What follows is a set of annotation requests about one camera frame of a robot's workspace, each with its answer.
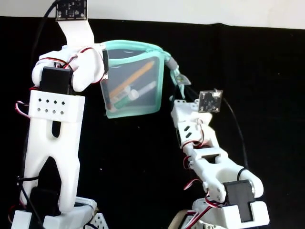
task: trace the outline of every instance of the black cable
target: black cable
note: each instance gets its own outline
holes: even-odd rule
[[[94,226],[94,225],[93,225],[93,224],[91,224],[91,223],[87,223],[85,226],[92,227],[93,229],[100,229],[100,228],[98,228],[98,227]]]
[[[227,104],[227,106],[228,106],[228,108],[230,109],[230,111],[231,111],[231,113],[232,113],[232,116],[233,116],[233,118],[234,118],[234,120],[235,120],[236,127],[237,127],[237,129],[238,129],[238,133],[239,133],[240,139],[241,139],[241,141],[242,141],[243,155],[244,155],[244,167],[245,167],[246,169],[249,169],[249,165],[248,165],[248,156],[247,156],[246,146],[245,146],[245,144],[244,144],[244,136],[243,136],[242,130],[241,130],[239,124],[238,124],[238,121],[237,121],[237,118],[236,118],[236,116],[235,116],[235,113],[234,113],[232,107],[230,106],[229,102],[228,102],[225,98],[223,98],[223,100],[224,100],[225,104]]]
[[[41,35],[41,31],[44,27],[44,24],[46,23],[49,14],[52,12],[53,8],[56,7],[57,3],[60,2],[61,0],[55,0],[52,5],[48,8],[47,12],[44,14],[42,20],[40,21],[40,24],[38,26],[38,29],[36,31],[36,35],[35,35],[35,41],[32,47],[32,52],[31,52],[31,57],[30,57],[30,69],[32,68],[33,65],[33,60],[34,60],[34,54],[38,45],[38,41]]]
[[[21,188],[21,190],[22,190],[22,192],[23,192],[23,195],[24,195],[24,197],[26,198],[27,202],[30,204],[30,206],[31,206],[31,208],[32,208],[32,210],[33,210],[33,212],[34,212],[34,215],[35,215],[36,218],[37,218],[37,221],[38,221],[39,226],[41,227],[41,229],[45,229],[44,226],[43,226],[43,223],[42,223],[42,221],[41,221],[41,219],[40,219],[40,217],[39,217],[39,215],[38,215],[38,212],[36,211],[36,209],[35,209],[35,207],[34,207],[32,201],[30,200],[30,198],[28,197],[27,193],[25,192],[22,183],[21,183],[21,184],[19,183],[19,186],[20,186],[20,188]]]

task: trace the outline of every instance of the transparent pouch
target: transparent pouch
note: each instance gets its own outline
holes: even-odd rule
[[[101,81],[108,118],[145,115],[160,110],[165,55],[152,44],[104,42],[108,79]]]

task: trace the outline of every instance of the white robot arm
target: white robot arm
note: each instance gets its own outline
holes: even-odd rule
[[[36,87],[41,82],[44,67],[60,67],[73,71],[71,84],[73,90],[82,92],[90,84],[107,79],[104,68],[104,47],[99,44],[71,48],[64,46],[60,51],[51,51],[40,56],[32,71],[32,81]]]
[[[267,225],[266,204],[255,200],[264,192],[261,180],[233,162],[219,147],[215,131],[209,126],[212,114],[199,112],[203,108],[202,102],[199,99],[193,103],[175,100],[171,112],[188,168],[194,170],[197,180],[202,181],[206,193],[205,198],[193,203],[195,216],[185,221],[184,228],[215,225],[242,229]]]

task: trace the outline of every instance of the hole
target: hole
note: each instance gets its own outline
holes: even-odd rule
[[[52,122],[52,134],[54,137],[59,137],[61,132],[61,122],[53,121]]]
[[[191,136],[191,132],[189,132],[185,137],[188,138],[189,136]]]

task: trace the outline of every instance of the wire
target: wire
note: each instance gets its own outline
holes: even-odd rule
[[[207,213],[211,209],[210,206],[208,206],[205,210],[203,210],[200,214],[195,214],[194,217],[188,222],[188,224],[184,227],[185,229],[191,229],[192,226],[194,226],[195,223],[200,220],[202,216],[204,216],[205,213]]]
[[[40,21],[40,24],[38,26],[38,29],[36,31],[36,35],[35,35],[35,41],[34,41],[34,44],[33,44],[33,47],[32,47],[32,52],[31,52],[31,57],[30,57],[30,68],[32,67],[33,65],[33,60],[34,60],[34,54],[35,54],[35,51],[37,49],[37,45],[38,45],[38,41],[39,41],[39,38],[40,38],[40,35],[41,35],[41,31],[44,27],[44,24],[46,23],[47,19],[48,19],[48,15],[52,12],[53,8],[56,7],[56,4],[58,2],[60,2],[61,0],[55,0],[52,5],[48,8],[48,10],[46,11],[46,13],[44,14],[42,20]]]
[[[193,185],[193,183],[194,183],[195,181],[200,181],[200,182],[202,182],[201,179],[195,178],[195,179],[189,181],[189,182],[184,186],[183,190],[184,190],[184,191],[187,190],[190,186]]]
[[[84,229],[85,229],[86,226],[92,227],[93,229],[99,229],[98,227],[94,226],[94,225],[91,224],[91,223],[85,224]]]
[[[240,139],[241,139],[241,141],[242,141],[243,155],[244,155],[244,167],[245,167],[246,169],[249,169],[249,165],[248,165],[248,156],[247,156],[246,146],[245,146],[245,144],[244,144],[244,136],[243,136],[242,130],[241,130],[240,126],[239,126],[239,123],[238,123],[238,121],[237,121],[236,115],[235,115],[235,113],[234,113],[232,107],[230,106],[229,102],[228,102],[225,98],[224,98],[224,102],[225,102],[225,104],[227,104],[228,108],[230,109],[230,111],[231,111],[231,113],[232,113],[232,116],[233,116],[234,121],[235,121],[235,123],[236,123],[236,127],[237,127],[237,129],[238,129],[238,133],[239,133]]]
[[[208,206],[210,206],[212,208],[219,208],[219,204],[218,203],[214,204],[214,203],[210,202],[207,197],[205,197],[204,200],[205,200],[205,202],[206,202],[206,204]]]
[[[25,103],[22,102],[22,101],[17,101],[17,102],[15,103],[15,110],[16,110],[20,115],[22,115],[22,116],[24,116],[24,117],[27,117],[27,118],[30,118],[26,113],[24,113],[23,111],[20,110],[20,108],[18,107],[18,104],[22,104],[22,105],[24,105],[24,106],[28,106],[28,104],[25,104]]]
[[[10,209],[9,209],[8,220],[9,220],[10,223],[13,223],[13,221],[10,219],[10,213],[13,211],[13,209],[14,209],[16,206],[17,206],[17,205],[13,205],[13,206],[11,206]]]
[[[183,159],[183,168],[185,169],[188,169],[190,168],[190,165],[188,167],[185,166],[185,162],[190,158],[191,156],[186,156],[184,159]]]
[[[38,90],[38,88],[37,88],[37,87],[30,87],[29,90],[30,90],[30,91],[32,91],[32,90]]]
[[[19,183],[19,186],[20,186],[20,188],[21,188],[21,190],[22,190],[22,193],[23,193],[24,197],[26,198],[27,202],[30,204],[30,206],[31,206],[31,208],[32,208],[32,211],[33,211],[34,215],[35,215],[36,218],[37,218],[37,221],[38,221],[39,226],[41,227],[41,229],[45,229],[44,226],[43,226],[43,223],[42,223],[42,221],[41,221],[41,219],[40,219],[40,217],[39,217],[39,215],[38,215],[38,212],[36,211],[36,209],[35,209],[35,207],[34,207],[32,201],[29,199],[27,193],[25,192],[22,183],[21,183],[21,184]]]
[[[49,60],[49,61],[53,61],[53,62],[59,62],[59,63],[63,63],[63,66],[60,65],[60,68],[66,68],[69,67],[72,71],[72,67],[69,65],[69,62],[66,62],[62,59],[58,59],[58,58],[54,58],[54,57],[45,57],[45,58],[41,58],[39,61],[37,61],[37,64],[40,64],[43,60]]]

